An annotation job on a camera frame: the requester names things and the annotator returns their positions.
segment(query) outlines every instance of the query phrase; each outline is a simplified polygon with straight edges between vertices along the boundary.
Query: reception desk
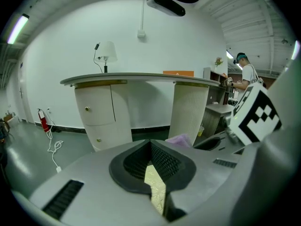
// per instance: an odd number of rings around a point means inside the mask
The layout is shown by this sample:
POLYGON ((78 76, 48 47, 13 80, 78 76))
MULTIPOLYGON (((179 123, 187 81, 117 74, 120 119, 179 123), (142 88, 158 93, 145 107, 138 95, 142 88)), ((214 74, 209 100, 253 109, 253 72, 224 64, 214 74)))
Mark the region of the reception desk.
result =
POLYGON ((174 102, 168 137, 186 133, 192 144, 203 119, 208 88, 220 84, 201 78, 156 73, 89 74, 61 81, 63 85, 75 87, 80 117, 96 151, 132 142, 128 81, 173 82, 174 102))

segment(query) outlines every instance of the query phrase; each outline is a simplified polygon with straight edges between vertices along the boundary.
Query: white t-shirt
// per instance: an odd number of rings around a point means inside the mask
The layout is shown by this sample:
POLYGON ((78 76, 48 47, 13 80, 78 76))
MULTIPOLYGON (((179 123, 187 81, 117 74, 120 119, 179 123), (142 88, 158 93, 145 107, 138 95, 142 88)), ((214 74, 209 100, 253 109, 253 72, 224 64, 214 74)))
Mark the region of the white t-shirt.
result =
MULTIPOLYGON (((255 71, 254 71, 253 67, 250 64, 245 65, 243 67, 243 80, 249 81, 249 85, 253 84, 257 81, 255 71)), ((245 92, 244 90, 241 90, 241 89, 238 90, 237 101, 240 101, 240 99, 242 98, 244 92, 245 92)))

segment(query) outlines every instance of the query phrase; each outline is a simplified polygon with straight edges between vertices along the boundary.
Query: lamp shade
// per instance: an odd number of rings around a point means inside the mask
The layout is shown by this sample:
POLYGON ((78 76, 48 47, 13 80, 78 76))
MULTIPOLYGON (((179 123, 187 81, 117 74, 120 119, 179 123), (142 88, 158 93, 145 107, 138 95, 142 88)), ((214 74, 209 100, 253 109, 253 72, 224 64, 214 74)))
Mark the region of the lamp shade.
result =
POLYGON ((98 47, 98 53, 96 60, 100 62, 105 62, 104 59, 107 59, 107 62, 117 61, 117 55, 115 50, 115 45, 111 41, 101 42, 98 47))

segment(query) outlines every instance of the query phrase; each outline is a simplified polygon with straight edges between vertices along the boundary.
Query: baseboard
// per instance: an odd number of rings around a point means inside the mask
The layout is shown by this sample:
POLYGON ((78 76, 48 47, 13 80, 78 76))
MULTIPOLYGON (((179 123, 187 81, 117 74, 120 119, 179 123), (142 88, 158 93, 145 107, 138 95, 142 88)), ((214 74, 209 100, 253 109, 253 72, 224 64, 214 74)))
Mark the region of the baseboard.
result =
MULTIPOLYGON (((42 127, 41 123, 36 122, 36 126, 42 127)), ((132 134, 141 134, 141 133, 151 133, 151 132, 160 132, 169 130, 170 126, 159 126, 159 127, 150 127, 150 128, 138 128, 138 129, 131 129, 132 134)), ((77 133, 86 133, 84 128, 74 128, 74 127, 64 127, 64 126, 52 126, 52 131, 68 131, 68 132, 77 132, 77 133)))

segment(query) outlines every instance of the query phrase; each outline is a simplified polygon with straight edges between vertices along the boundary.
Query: ceiling light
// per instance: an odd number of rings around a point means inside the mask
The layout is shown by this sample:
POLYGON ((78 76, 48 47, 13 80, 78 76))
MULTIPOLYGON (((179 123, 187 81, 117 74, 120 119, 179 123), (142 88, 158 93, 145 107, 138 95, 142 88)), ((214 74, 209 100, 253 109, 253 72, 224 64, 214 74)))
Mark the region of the ceiling light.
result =
POLYGON ((24 27, 24 25, 26 24, 28 19, 29 19, 28 15, 22 14, 22 16, 19 18, 13 31, 11 32, 11 34, 9 36, 9 39, 8 39, 9 44, 14 44, 14 42, 16 41, 16 38, 18 37, 20 31, 22 30, 22 28, 24 27))
POLYGON ((227 51, 227 57, 233 59, 233 56, 227 51))
POLYGON ((300 43, 299 41, 296 40, 295 42, 295 48, 293 50, 293 55, 292 55, 292 59, 295 59, 299 53, 299 50, 300 50, 300 43))
POLYGON ((241 70, 243 70, 243 68, 239 65, 239 64, 236 64, 241 70))

